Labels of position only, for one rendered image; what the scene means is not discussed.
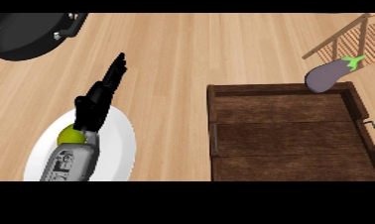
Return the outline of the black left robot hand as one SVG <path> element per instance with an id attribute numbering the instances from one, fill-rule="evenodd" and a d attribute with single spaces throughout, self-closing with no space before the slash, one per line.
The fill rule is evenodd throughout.
<path id="1" fill-rule="evenodd" d="M 88 93 L 75 98 L 75 130 L 99 131 L 106 118 L 112 95 L 119 86 L 125 71 L 124 54 L 119 54 L 111 63 L 102 80 L 93 84 Z"/>

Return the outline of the dark brown wooden tray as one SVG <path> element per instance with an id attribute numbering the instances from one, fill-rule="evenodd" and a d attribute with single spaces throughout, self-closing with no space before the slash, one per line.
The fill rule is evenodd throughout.
<path id="1" fill-rule="evenodd" d="M 207 87 L 214 181 L 375 181 L 369 114 L 350 81 Z"/>

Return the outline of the wooden tiered shelf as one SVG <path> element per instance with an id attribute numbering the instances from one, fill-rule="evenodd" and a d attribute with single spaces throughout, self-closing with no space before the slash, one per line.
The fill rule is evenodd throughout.
<path id="1" fill-rule="evenodd" d="M 362 14 L 301 58 L 307 59 L 313 55 L 317 55 L 323 62 L 345 56 L 365 56 L 359 61 L 360 67 L 375 63 L 375 14 Z"/>

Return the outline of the yellow-green round fruit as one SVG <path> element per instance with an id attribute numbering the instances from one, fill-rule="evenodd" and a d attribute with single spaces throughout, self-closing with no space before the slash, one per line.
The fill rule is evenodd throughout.
<path id="1" fill-rule="evenodd" d="M 74 125 L 69 125 L 57 137 L 57 145 L 60 144 L 83 144 L 86 142 L 86 136 L 81 131 L 74 129 Z"/>

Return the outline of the white round plate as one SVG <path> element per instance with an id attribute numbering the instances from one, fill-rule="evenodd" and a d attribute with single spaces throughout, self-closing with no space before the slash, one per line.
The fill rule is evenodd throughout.
<path id="1" fill-rule="evenodd" d="M 60 131 L 75 122 L 75 110 L 71 110 L 52 123 L 35 143 L 24 170 L 24 180 L 38 181 L 50 154 L 57 147 Z M 136 139 L 125 114 L 109 107 L 99 130 L 99 157 L 90 181 L 127 181 L 136 155 Z"/>

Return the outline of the black frying pan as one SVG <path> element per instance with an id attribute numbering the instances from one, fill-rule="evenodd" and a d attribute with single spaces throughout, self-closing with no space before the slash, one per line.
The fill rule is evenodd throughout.
<path id="1" fill-rule="evenodd" d="M 49 53 L 72 38 L 87 13 L 0 13 L 0 58 L 18 61 Z"/>

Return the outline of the purple eggplant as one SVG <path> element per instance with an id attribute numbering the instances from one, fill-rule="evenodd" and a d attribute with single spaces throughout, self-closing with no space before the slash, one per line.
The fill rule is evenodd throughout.
<path id="1" fill-rule="evenodd" d="M 344 56 L 311 69 L 304 76 L 304 85 L 308 90 L 314 93 L 325 92 L 338 79 L 357 69 L 362 60 L 365 60 L 365 56 Z"/>

